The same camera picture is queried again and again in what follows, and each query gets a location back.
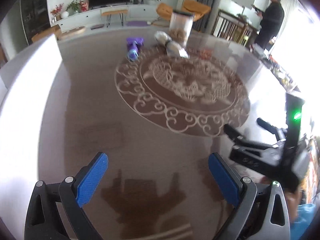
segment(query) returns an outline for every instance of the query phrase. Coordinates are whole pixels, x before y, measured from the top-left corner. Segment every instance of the green led light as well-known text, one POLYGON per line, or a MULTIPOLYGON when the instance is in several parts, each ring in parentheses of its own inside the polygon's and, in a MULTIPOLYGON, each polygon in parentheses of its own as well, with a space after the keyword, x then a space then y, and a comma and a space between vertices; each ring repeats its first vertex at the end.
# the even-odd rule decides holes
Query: green led light
POLYGON ((301 119, 301 116, 302 116, 302 114, 301 114, 300 112, 297 112, 297 113, 294 115, 293 119, 294 119, 294 120, 299 120, 299 119, 301 119))

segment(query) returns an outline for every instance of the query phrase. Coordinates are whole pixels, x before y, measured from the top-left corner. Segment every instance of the white cabinet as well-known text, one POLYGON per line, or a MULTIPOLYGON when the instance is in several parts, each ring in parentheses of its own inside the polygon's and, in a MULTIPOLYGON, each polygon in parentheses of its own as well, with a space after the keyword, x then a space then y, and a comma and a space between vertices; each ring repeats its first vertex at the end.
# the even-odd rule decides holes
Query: white cabinet
MULTIPOLYGON (((125 17, 126 21, 152 21, 158 18, 158 14, 156 13, 156 6, 147 4, 119 5, 90 10, 87 12, 71 15, 66 19, 62 19, 56 23, 51 24, 51 26, 59 24, 61 31, 65 32, 80 26, 90 26, 105 23, 106 17, 101 16, 101 14, 107 11, 118 10, 128 10, 128 13, 125 17)), ((119 17, 113 17, 112 19, 114 21, 120 22, 119 17)))
POLYGON ((92 10, 88 12, 79 13, 57 22, 62 32, 87 24, 99 23, 102 23, 100 10, 92 10))
POLYGON ((130 19, 157 19, 156 7, 152 5, 132 5, 130 19))

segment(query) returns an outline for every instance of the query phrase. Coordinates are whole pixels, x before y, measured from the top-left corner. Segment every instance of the tv stand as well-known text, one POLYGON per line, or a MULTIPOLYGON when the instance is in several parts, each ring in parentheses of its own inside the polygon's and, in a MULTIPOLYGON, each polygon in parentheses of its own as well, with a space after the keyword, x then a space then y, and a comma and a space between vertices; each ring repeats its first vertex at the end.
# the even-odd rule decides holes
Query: tv stand
POLYGON ((107 17, 108 12, 126 10, 127 16, 125 17, 125 19, 123 19, 123 17, 121 17, 121 19, 119 19, 118 17, 114 17, 113 21, 118 21, 120 24, 124 24, 124 21, 154 21, 158 18, 158 14, 156 13, 156 6, 147 4, 118 4, 108 5, 102 8, 77 13, 69 16, 68 18, 59 20, 55 23, 51 23, 51 26, 59 25, 62 32, 81 26, 91 27, 96 24, 105 24, 107 21, 109 26, 110 19, 107 17))

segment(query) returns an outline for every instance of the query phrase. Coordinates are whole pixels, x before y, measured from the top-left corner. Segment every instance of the metal screw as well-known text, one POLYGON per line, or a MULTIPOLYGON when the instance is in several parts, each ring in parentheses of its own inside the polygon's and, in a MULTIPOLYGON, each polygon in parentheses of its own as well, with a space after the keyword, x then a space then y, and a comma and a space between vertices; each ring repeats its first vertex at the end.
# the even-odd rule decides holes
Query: metal screw
POLYGON ((66 177, 66 179, 64 180, 66 183, 70 183, 70 182, 73 182, 73 177, 69 176, 69 177, 66 177))
POLYGON ((275 187, 280 187, 280 183, 278 181, 276 181, 276 180, 274 180, 272 182, 272 185, 275 186, 275 187))
POLYGON ((36 186, 37 187, 41 187, 43 185, 43 181, 42 180, 39 180, 37 183, 36 183, 36 186))
POLYGON ((249 183, 251 182, 251 179, 248 178, 248 177, 243 177, 243 178, 242 178, 242 181, 243 181, 244 183, 246 183, 246 184, 249 184, 249 183))

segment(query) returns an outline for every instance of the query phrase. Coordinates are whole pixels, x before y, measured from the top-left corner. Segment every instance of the food jar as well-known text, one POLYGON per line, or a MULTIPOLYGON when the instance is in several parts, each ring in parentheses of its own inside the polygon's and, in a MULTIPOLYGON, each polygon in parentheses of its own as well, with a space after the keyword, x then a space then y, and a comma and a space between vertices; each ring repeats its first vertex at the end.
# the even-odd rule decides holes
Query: food jar
POLYGON ((182 46, 187 44, 194 17, 194 13, 173 10, 170 20, 169 35, 175 42, 182 46))

